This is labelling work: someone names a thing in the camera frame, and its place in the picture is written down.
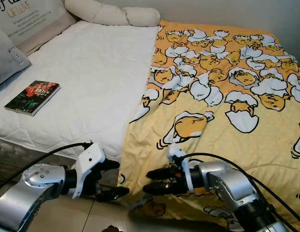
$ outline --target white wall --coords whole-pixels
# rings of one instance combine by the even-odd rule
[[[271,31],[300,63],[300,0],[104,0],[156,8],[162,19]]]

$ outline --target gray pillow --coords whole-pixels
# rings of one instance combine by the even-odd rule
[[[29,59],[0,30],[0,84],[30,65]]]

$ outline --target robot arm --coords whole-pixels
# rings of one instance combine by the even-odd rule
[[[184,155],[177,145],[173,145],[169,158],[174,164],[147,174],[151,179],[169,178],[171,182],[153,182],[144,186],[144,192],[152,195],[180,195],[205,187],[206,190],[219,193],[246,232],[288,231],[282,222],[275,219],[243,173],[232,169],[224,161],[203,162],[189,168],[188,158],[179,159]]]
[[[0,197],[0,232],[26,231],[40,205],[60,194],[72,195],[73,199],[81,194],[95,195],[100,202],[126,195],[128,188],[101,191],[99,187],[100,171],[118,167],[118,162],[105,158],[98,144],[80,154],[70,170],[48,164],[33,165]]]

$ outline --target book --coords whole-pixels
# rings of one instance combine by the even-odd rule
[[[6,104],[4,108],[34,116],[59,89],[60,85],[58,83],[34,81]]]

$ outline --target floor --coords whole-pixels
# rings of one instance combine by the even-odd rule
[[[226,231],[206,222],[132,218],[127,209],[115,203],[99,203],[91,198],[72,200],[68,196],[60,196],[42,204],[28,232],[101,232],[110,225],[123,232]]]

